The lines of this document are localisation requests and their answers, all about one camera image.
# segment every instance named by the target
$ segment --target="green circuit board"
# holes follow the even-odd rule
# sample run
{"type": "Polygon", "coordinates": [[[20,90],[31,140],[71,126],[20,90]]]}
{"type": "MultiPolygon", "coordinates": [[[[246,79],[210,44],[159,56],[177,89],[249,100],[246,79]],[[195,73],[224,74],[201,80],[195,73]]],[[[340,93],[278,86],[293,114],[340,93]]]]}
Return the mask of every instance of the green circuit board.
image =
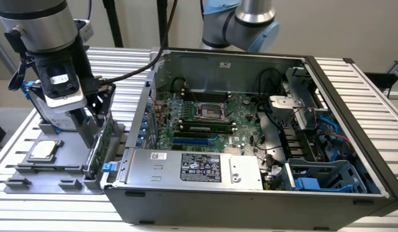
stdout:
{"type": "Polygon", "coordinates": [[[193,145],[182,144],[183,151],[201,151],[201,152],[224,152],[226,148],[242,147],[244,155],[254,155],[253,145],[250,137],[254,141],[262,137],[261,123],[257,120],[257,103],[250,102],[244,104],[244,100],[249,100],[250,96],[246,94],[233,94],[229,100],[224,103],[214,102],[194,102],[183,101],[178,94],[170,92],[161,92],[158,95],[158,102],[166,102],[166,107],[161,107],[158,117],[158,142],[157,149],[173,150],[173,140],[179,138],[174,136],[174,133],[179,131],[178,121],[186,119],[195,120],[197,106],[206,104],[206,106],[220,106],[224,109],[224,122],[236,122],[236,128],[233,134],[224,133],[208,133],[210,145],[193,145]]]}

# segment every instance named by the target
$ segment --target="power supply label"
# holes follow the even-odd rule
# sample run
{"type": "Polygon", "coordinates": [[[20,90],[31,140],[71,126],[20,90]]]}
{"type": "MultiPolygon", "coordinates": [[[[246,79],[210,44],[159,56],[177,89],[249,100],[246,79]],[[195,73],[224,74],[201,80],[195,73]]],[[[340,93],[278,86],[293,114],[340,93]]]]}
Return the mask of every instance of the power supply label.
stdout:
{"type": "Polygon", "coordinates": [[[183,181],[222,182],[221,156],[183,153],[181,179],[183,181]]]}

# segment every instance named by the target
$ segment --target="robotic arm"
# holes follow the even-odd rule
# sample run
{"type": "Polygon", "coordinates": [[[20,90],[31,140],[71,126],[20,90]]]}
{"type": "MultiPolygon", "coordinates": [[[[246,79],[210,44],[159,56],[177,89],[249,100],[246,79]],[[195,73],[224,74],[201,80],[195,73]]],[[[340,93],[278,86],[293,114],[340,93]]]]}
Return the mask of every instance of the robotic arm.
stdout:
{"type": "Polygon", "coordinates": [[[102,83],[93,75],[79,33],[86,22],[74,20],[66,0],[0,0],[0,20],[6,38],[20,55],[10,89],[22,87],[26,69],[32,66],[40,82],[31,90],[57,113],[73,118],[90,147],[94,138],[86,132],[89,117],[83,108],[102,127],[115,84],[102,83]]]}
{"type": "Polygon", "coordinates": [[[203,15],[202,49],[266,51],[281,29],[272,0],[209,0],[203,15]]]}

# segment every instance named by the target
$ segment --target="white wall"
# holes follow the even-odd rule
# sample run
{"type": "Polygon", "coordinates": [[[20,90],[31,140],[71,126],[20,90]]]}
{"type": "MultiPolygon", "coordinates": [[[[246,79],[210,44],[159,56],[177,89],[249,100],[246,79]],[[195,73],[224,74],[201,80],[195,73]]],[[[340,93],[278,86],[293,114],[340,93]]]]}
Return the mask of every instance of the white wall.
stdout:
{"type": "MultiPolygon", "coordinates": [[[[155,0],[117,0],[127,47],[159,46],[155,0]]],[[[69,0],[77,18],[87,12],[87,0],[69,0]]],[[[169,0],[169,11],[173,0],[169,0]]],[[[398,59],[398,0],[276,0],[282,24],[273,53],[349,57],[369,72],[384,72],[398,59]]],[[[102,0],[94,0],[93,46],[114,46],[102,0]]],[[[197,48],[202,40],[199,0],[179,0],[170,46],[197,48]]],[[[0,40],[18,60],[3,36],[0,40]]]]}

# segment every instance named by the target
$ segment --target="black stand pole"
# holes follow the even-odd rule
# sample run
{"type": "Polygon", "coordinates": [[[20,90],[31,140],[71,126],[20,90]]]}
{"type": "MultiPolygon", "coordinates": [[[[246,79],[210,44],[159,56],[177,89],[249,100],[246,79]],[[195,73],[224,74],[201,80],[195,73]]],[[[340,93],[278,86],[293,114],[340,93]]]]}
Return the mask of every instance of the black stand pole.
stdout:
{"type": "Polygon", "coordinates": [[[119,20],[118,20],[117,11],[115,11],[115,1],[114,0],[103,0],[103,4],[105,4],[106,11],[107,11],[111,34],[114,36],[114,45],[115,45],[115,47],[125,47],[123,39],[122,39],[122,32],[121,32],[121,25],[119,25],[119,20]]]}
{"type": "Polygon", "coordinates": [[[166,35],[166,27],[167,27],[167,0],[157,0],[158,4],[158,19],[159,19],[159,34],[161,34],[161,44],[165,40],[165,47],[169,47],[169,38],[166,35]]]}

